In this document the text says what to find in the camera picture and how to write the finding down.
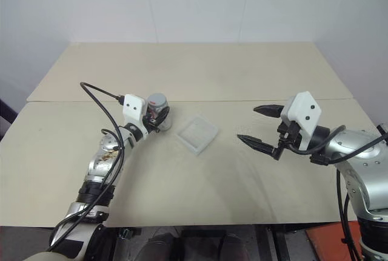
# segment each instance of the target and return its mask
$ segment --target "table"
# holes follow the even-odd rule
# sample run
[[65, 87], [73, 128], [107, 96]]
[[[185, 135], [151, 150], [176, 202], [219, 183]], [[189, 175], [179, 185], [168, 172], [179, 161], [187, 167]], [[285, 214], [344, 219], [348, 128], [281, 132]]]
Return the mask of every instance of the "table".
[[[265, 90], [271, 91], [273, 87], [273, 82], [266, 80], [258, 84], [258, 93], [243, 88], [245, 80], [248, 85], [255, 83], [252, 76], [245, 72], [223, 73], [225, 66], [220, 64], [213, 65], [213, 68], [218, 69], [225, 80], [218, 81], [213, 86], [212, 80], [203, 77], [196, 90], [192, 90], [190, 82], [187, 82], [187, 89], [174, 92], [173, 89], [178, 84], [176, 82], [181, 81], [177, 73], [173, 72], [169, 72], [170, 77], [176, 76], [176, 79], [169, 81], [170, 84], [152, 81], [152, 76], [148, 77], [150, 84], [141, 84], [140, 79], [132, 80], [127, 91], [142, 96], [160, 90], [157, 87], [167, 86], [162, 91], [169, 96], [173, 126], [167, 132], [151, 135], [133, 151], [116, 188], [107, 226], [308, 223], [338, 220], [334, 167], [311, 164], [307, 157], [300, 157], [289, 151], [285, 151], [281, 161], [275, 161], [251, 150], [236, 137], [236, 134], [250, 134], [276, 144], [279, 119], [256, 114], [252, 112], [253, 107], [269, 102], [284, 104], [287, 97], [306, 90], [306, 87], [311, 87], [313, 95], [320, 98], [318, 103], [323, 110], [321, 125], [337, 127], [346, 124], [349, 129], [375, 131], [367, 115], [312, 44], [159, 46], [162, 49], [170, 48], [175, 56], [168, 56], [167, 50], [165, 56], [174, 57], [176, 61], [179, 61], [179, 52], [175, 51], [175, 46], [186, 50], [182, 55], [185, 58], [191, 47], [196, 57], [208, 47], [230, 48], [230, 52], [234, 48], [248, 47], [252, 53], [255, 53], [253, 50], [256, 48], [258, 53], [269, 54], [269, 57], [263, 55], [263, 60], [266, 61], [270, 61], [276, 53], [276, 60], [279, 62], [289, 62], [288, 56], [294, 56], [294, 60], [291, 60], [293, 63], [289, 65], [294, 68], [294, 72], [288, 71], [288, 84], [284, 84], [284, 78], [280, 79], [283, 84], [276, 84], [274, 93], [264, 93]], [[115, 73], [115, 70], [120, 69], [122, 60], [116, 56], [118, 53], [124, 56], [125, 49], [132, 53], [133, 48], [145, 48], [147, 51], [144, 53], [152, 53], [148, 48], [159, 46], [80, 44], [70, 46], [65, 51], [30, 96], [31, 102], [23, 108], [0, 142], [1, 225], [54, 226], [77, 196], [87, 163], [98, 148], [100, 128], [110, 128], [105, 115], [95, 103], [86, 101], [82, 93], [78, 92], [79, 88], [64, 86], [76, 86], [78, 81], [84, 80], [112, 92], [119, 90], [125, 93], [125, 86], [122, 85], [124, 76], [109, 80], [105, 78], [105, 81], [100, 78], [103, 75], [98, 72], [99, 66], [103, 65], [99, 63], [100, 60], [105, 56], [108, 58], [104, 61], [111, 58], [115, 62], [111, 65], [111, 73]], [[299, 50], [298, 55], [288, 51], [288, 48]], [[209, 57], [201, 58], [203, 61], [208, 58], [206, 62], [211, 65], [215, 56], [211, 53], [207, 55]], [[320, 69], [317, 70], [314, 64], [309, 67], [300, 65], [303, 60], [300, 56], [310, 58], [311, 63], [320, 62]], [[153, 57], [148, 56], [147, 59], [153, 62]], [[280, 66], [282, 67], [266, 72], [277, 73], [281, 69], [282, 73], [288, 65]], [[138, 78], [143, 78], [147, 72], [150, 70], [138, 69]], [[295, 73], [308, 76], [299, 80], [297, 76], [293, 77], [292, 74]], [[325, 78], [325, 82], [314, 78], [316, 73], [321, 74], [320, 78]], [[89, 80], [86, 74], [90, 74], [92, 79]], [[187, 74], [178, 74], [187, 78]], [[241, 87], [239, 90], [242, 90], [241, 93], [236, 91], [236, 94], [228, 95], [233, 101], [223, 101], [225, 98], [222, 97], [222, 92], [207, 96], [208, 91], [221, 90], [224, 82], [233, 81], [230, 76], [233, 76], [236, 84]], [[299, 80], [299, 86], [292, 84], [294, 79]], [[330, 88], [326, 88], [326, 93], [323, 86], [327, 85]], [[120, 122], [121, 106], [114, 101], [106, 101], [104, 104]], [[176, 130], [194, 114], [205, 116], [220, 129], [214, 141], [199, 156], [191, 154], [174, 136]], [[349, 211], [349, 214], [350, 220], [355, 219], [353, 211]]]

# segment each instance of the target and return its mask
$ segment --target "red object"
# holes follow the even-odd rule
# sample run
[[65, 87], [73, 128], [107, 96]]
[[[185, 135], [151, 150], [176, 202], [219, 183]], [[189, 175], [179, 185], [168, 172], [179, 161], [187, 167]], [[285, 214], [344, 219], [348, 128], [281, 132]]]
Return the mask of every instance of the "red object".
[[[361, 256], [360, 226], [358, 222], [349, 222], [349, 227]], [[341, 241], [344, 238], [341, 223], [307, 229], [306, 233], [320, 261], [351, 261], [347, 245]]]

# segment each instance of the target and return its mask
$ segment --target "floor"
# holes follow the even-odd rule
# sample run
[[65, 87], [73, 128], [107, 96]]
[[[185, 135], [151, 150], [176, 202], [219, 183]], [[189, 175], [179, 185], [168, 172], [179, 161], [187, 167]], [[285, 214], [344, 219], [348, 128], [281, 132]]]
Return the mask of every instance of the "floor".
[[[149, 238], [166, 232], [171, 233], [173, 236], [177, 236], [183, 229], [188, 229], [188, 227], [160, 226], [145, 227], [141, 229], [141, 234], [139, 236], [134, 236], [130, 240], [120, 240], [118, 242], [115, 261], [133, 261]], [[260, 260], [253, 225], [199, 226], [195, 227], [195, 229], [222, 229], [226, 230], [229, 234], [237, 235], [245, 242], [251, 261]], [[20, 261], [45, 250], [49, 242], [49, 235], [50, 231], [42, 228], [0, 227], [0, 260]], [[286, 240], [291, 261], [317, 260], [304, 231], [288, 233], [286, 235]], [[213, 242], [216, 246], [218, 245], [217, 239], [211, 239], [209, 241]], [[270, 242], [270, 246], [273, 260], [276, 260], [275, 247], [272, 242]]]

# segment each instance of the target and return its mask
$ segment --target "clear plastic tray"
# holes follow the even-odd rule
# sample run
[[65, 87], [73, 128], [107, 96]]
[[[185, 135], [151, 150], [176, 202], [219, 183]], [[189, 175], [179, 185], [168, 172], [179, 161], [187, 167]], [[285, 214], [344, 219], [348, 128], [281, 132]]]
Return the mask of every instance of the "clear plastic tray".
[[176, 136], [195, 155], [199, 155], [215, 138], [218, 127], [206, 118], [195, 115], [178, 130]]

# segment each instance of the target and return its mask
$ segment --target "white wall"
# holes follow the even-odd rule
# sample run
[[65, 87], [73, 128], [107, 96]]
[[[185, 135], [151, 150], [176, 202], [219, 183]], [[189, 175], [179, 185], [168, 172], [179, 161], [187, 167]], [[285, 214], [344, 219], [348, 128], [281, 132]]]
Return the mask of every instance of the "white wall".
[[[386, 88], [360, 88], [348, 78], [349, 69], [365, 73], [359, 57], [370, 62], [364, 42], [354, 40], [378, 30], [376, 22], [385, 23], [376, 21], [387, 14], [387, 5], [380, 6], [384, 13], [369, 0], [1, 0], [0, 97], [20, 110], [69, 41], [317, 41], [372, 119], [380, 120], [375, 113], [384, 98], [363, 97]], [[370, 13], [352, 22], [359, 8]], [[372, 42], [365, 44], [375, 46], [375, 76], [381, 78], [387, 61], [381, 49], [388, 39], [381, 32], [368, 38]], [[387, 110], [381, 112], [388, 119]]]

